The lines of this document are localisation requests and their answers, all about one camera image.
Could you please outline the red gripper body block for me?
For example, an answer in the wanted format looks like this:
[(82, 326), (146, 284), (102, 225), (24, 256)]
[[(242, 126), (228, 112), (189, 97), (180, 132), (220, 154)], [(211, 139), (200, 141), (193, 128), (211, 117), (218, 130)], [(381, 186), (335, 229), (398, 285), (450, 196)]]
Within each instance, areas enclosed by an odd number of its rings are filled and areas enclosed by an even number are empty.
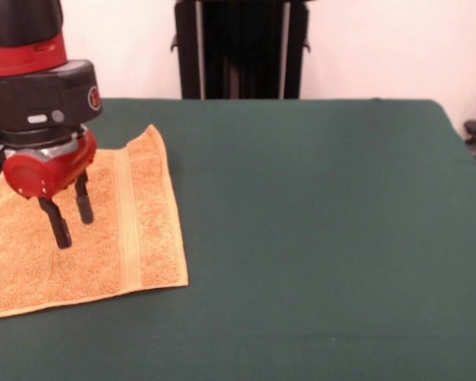
[(8, 185), (24, 198), (53, 198), (92, 163), (97, 144), (84, 129), (66, 144), (50, 148), (6, 150), (2, 172)]

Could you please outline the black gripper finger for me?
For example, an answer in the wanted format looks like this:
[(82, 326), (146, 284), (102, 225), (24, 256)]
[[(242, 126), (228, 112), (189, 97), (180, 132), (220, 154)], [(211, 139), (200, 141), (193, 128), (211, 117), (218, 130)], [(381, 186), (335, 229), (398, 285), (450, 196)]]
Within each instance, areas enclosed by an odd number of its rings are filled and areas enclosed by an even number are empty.
[(88, 175), (86, 171), (83, 171), (83, 173), (75, 180), (75, 200), (82, 223), (89, 225), (94, 221), (94, 212), (86, 188), (87, 182)]
[(71, 234), (60, 213), (60, 208), (48, 198), (38, 198), (38, 202), (40, 208), (48, 215), (58, 248), (70, 248), (72, 245)]

